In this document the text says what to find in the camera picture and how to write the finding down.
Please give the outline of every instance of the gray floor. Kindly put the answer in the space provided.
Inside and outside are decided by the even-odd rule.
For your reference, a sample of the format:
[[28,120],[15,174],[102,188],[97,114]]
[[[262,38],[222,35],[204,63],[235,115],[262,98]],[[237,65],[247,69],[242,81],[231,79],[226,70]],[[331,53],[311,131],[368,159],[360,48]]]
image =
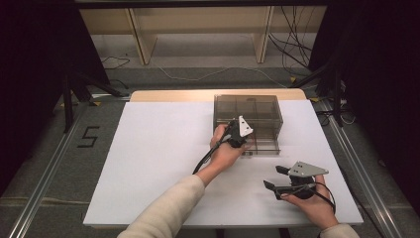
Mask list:
[[[314,36],[307,37],[307,39],[312,39],[312,41],[308,40],[310,46]],[[104,60],[107,57],[130,59],[129,63],[119,69],[107,70],[111,79],[119,79],[130,87],[126,89],[120,82],[111,81],[115,88],[122,91],[169,88],[271,88],[289,86],[291,83],[290,73],[282,69],[282,57],[273,45],[268,45],[265,63],[258,64],[255,62],[251,38],[247,35],[162,36],[157,41],[152,63],[146,66],[136,61],[138,60],[137,53],[132,39],[126,36],[94,36],[93,39],[99,55]],[[124,60],[109,60],[104,62],[104,66],[115,67],[122,62]],[[293,65],[291,59],[287,59],[286,64],[293,66],[293,70],[298,73],[307,73],[305,69]],[[206,77],[200,80],[185,80],[203,76]],[[91,90],[100,92],[97,88],[91,88]],[[306,85],[305,92],[308,97],[314,96],[314,87]],[[63,108],[60,104],[60,102],[57,104],[54,110],[55,116],[51,118],[49,126],[34,148],[33,156],[22,164],[0,199],[0,237],[7,237],[9,234],[59,144],[64,128]],[[121,230],[96,230],[83,226],[82,220],[106,160],[123,108],[124,101],[115,100],[103,101],[99,106],[88,107],[80,119],[77,130],[25,237],[116,237],[118,235]],[[320,110],[321,104],[315,103],[314,109]],[[80,148],[90,143],[90,140],[86,141],[82,137],[86,127],[92,126],[98,127],[90,131],[92,135],[98,137],[95,146]],[[373,217],[373,222],[377,223],[376,215],[355,177],[343,148],[338,143],[331,124],[323,129],[337,162],[349,177],[351,188],[362,202],[362,206]],[[380,158],[363,127],[356,121],[352,125],[345,125],[344,130],[394,218],[402,234],[401,237],[419,237],[419,217],[400,192],[387,169],[377,162]],[[361,237],[379,237],[366,216],[365,223],[355,229]],[[319,230],[315,227],[290,229],[293,238],[316,237],[318,232]],[[216,234],[213,230],[182,229],[177,237],[216,237]],[[278,237],[278,231],[276,229],[229,229],[226,230],[225,237],[270,238]]]

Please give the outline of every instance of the white board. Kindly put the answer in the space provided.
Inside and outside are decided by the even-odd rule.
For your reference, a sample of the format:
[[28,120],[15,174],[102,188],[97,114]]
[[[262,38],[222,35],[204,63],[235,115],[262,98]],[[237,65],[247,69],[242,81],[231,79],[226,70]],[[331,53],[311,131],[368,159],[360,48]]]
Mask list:
[[[263,185],[264,179],[289,185],[289,177],[275,166],[290,168],[297,161],[330,171],[325,180],[340,222],[363,222],[310,102],[279,101],[279,106],[280,155],[239,158],[208,185],[185,227],[310,224],[297,207],[276,200]],[[133,222],[166,189],[192,174],[210,149],[212,126],[213,102],[127,103],[83,223],[115,227]]]

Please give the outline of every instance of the clear plastic box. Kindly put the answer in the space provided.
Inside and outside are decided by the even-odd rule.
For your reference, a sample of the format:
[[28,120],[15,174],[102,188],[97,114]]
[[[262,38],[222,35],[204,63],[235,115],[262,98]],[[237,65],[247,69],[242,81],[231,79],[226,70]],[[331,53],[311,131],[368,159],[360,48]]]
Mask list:
[[247,155],[278,155],[283,119],[275,95],[215,95],[213,127],[243,116],[254,129],[247,139]]

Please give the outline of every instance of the sleeve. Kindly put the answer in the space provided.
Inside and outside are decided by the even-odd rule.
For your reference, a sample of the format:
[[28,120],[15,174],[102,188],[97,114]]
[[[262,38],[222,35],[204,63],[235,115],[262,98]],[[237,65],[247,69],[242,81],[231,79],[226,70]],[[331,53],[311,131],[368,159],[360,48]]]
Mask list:
[[204,189],[198,176],[181,179],[152,202],[118,238],[175,237],[204,195]]
[[350,225],[338,224],[321,231],[321,238],[359,238],[359,235]]

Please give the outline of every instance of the black backdrop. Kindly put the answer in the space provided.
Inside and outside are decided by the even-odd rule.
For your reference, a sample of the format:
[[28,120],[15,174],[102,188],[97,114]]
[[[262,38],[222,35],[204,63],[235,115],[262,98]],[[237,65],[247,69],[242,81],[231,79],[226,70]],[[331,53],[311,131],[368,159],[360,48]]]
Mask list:
[[[315,42],[311,69],[326,62],[350,13],[360,6],[335,6],[326,13]],[[420,5],[415,1],[368,1],[337,64],[347,85],[346,97],[359,122],[418,215],[419,24]]]
[[42,139],[68,71],[109,80],[77,9],[0,1],[0,33],[1,194]]

